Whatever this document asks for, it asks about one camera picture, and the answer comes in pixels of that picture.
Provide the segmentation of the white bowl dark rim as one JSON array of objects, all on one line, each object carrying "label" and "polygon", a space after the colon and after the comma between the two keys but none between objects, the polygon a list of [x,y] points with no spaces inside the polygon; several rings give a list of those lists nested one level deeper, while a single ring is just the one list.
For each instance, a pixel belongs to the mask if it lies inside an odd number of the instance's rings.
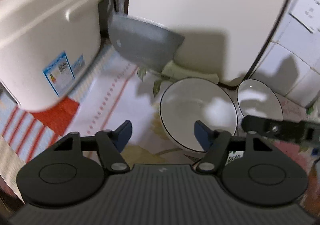
[{"label": "white bowl dark rim", "polygon": [[255,79],[242,81],[236,89],[235,108],[241,131],[245,116],[283,120],[283,109],[276,94],[264,83]]},{"label": "white bowl dark rim", "polygon": [[238,115],[230,96],[218,85],[202,78],[185,78],[163,93],[159,116],[163,130],[180,148],[203,153],[194,135],[194,124],[203,122],[212,130],[228,131],[238,127]]}]

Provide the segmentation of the carrot pattern white plate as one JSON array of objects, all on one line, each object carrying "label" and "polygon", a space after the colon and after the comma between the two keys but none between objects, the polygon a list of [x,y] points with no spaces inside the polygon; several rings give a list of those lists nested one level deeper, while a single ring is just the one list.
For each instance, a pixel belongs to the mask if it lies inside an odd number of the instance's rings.
[{"label": "carrot pattern white plate", "polygon": [[225,165],[228,165],[232,161],[235,161],[237,159],[240,159],[244,156],[244,151],[229,151],[227,161]]}]

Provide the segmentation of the floral table cloth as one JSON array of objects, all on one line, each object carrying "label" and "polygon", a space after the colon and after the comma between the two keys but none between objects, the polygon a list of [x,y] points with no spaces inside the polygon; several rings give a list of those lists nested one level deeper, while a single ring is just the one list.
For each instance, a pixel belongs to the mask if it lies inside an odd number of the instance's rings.
[{"label": "floral table cloth", "polygon": [[135,65],[121,58],[112,46],[104,45],[70,95],[80,105],[65,133],[90,136],[130,120],[133,134],[121,153],[130,166],[196,163],[201,153],[180,148],[163,130],[159,103],[170,82],[163,81],[155,96],[153,86],[158,79],[149,72],[139,78]]}]

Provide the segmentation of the red striped cloth mat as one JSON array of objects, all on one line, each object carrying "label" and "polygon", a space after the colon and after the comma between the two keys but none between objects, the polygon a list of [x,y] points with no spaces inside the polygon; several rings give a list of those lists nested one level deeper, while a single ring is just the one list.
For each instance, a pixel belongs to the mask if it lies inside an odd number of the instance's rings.
[{"label": "red striped cloth mat", "polygon": [[29,162],[62,137],[78,107],[78,102],[66,97],[49,110],[27,112],[3,93],[1,135],[22,161]]}]

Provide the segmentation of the white cutting board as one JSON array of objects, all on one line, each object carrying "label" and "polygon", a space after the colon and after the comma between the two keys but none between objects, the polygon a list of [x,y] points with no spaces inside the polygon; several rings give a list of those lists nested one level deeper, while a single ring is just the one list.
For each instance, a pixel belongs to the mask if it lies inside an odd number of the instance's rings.
[{"label": "white cutting board", "polygon": [[287,0],[129,0],[129,15],[185,37],[176,64],[236,87],[263,53]]}]

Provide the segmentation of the white rice cooker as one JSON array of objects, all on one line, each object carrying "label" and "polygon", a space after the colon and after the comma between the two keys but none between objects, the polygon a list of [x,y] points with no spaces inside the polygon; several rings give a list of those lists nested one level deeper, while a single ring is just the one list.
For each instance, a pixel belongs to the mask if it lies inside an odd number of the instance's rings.
[{"label": "white rice cooker", "polygon": [[80,81],[100,47],[102,0],[1,0],[1,84],[39,112]]}]

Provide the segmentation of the white wall socket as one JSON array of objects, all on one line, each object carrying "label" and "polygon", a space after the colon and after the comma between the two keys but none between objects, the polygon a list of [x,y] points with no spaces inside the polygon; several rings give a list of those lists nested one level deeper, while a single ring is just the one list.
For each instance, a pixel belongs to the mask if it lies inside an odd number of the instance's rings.
[{"label": "white wall socket", "polygon": [[309,32],[319,30],[319,0],[295,0],[290,14]]}]

